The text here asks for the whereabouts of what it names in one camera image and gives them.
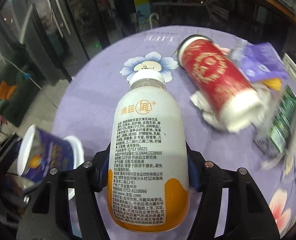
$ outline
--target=white bottle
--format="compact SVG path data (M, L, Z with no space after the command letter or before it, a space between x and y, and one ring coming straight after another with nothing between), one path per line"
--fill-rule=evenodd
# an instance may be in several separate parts
M140 70L119 101L111 136L108 209L136 232L171 230L189 209L188 161L179 106L163 76Z

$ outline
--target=blue flower print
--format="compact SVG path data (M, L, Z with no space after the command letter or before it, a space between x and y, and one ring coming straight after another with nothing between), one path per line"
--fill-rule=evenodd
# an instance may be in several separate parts
M134 57L128 59L124 63L124 67L120 71L122 76L127 76L126 80L130 83L133 75L142 69L154 69L159 71L166 82L172 80L171 71L178 68L179 64L171 57L162 57L158 52L150 52L146 56Z

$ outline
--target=yellow wrapper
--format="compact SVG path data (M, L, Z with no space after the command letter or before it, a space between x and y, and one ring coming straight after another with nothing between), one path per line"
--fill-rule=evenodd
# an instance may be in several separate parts
M276 91L280 91L282 89L282 81L279 78L263 80L262 82L269 88L272 88Z

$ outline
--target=orange label graphic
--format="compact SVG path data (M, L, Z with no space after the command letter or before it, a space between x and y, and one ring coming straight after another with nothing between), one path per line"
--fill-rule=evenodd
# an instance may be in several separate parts
M141 100L136 104L136 112L138 114L147 114L152 110L155 104L155 101L149 102L148 100Z

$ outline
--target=white bottle neck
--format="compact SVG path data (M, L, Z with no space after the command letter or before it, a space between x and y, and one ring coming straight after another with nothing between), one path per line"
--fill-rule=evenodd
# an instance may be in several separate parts
M161 89L167 91L167 88L163 83L161 83L158 80L150 79L150 78L141 79L141 80L136 81L135 83L133 83L130 86L129 91L134 90L139 87L146 87L146 86L157 87L157 88L161 88Z

